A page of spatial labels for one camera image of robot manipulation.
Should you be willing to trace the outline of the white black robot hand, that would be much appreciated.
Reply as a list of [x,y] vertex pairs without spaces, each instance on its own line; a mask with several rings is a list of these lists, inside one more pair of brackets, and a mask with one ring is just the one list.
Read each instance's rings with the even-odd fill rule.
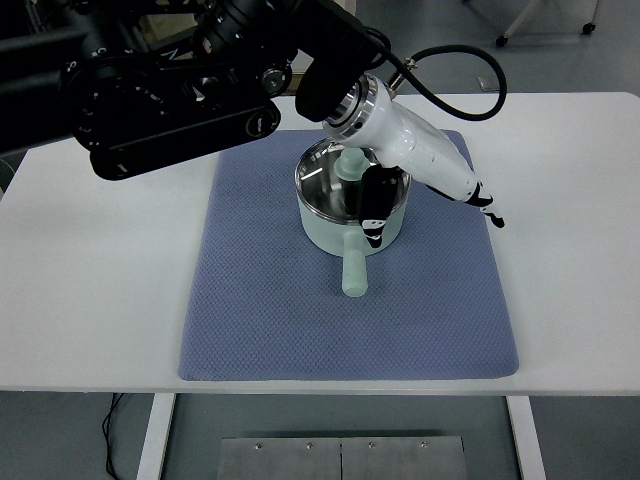
[[448,136],[397,104],[377,77],[361,76],[323,129],[346,147],[372,150],[379,162],[363,174],[359,199],[358,222],[371,247],[383,243],[404,172],[449,200],[478,208],[496,227],[505,226],[492,195]]

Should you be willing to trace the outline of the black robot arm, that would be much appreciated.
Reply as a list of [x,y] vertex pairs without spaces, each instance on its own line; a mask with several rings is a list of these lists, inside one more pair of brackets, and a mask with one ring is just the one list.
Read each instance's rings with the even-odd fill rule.
[[299,53],[297,112],[341,118],[388,39],[332,1],[5,1],[1,150],[74,137],[123,180],[264,138]]

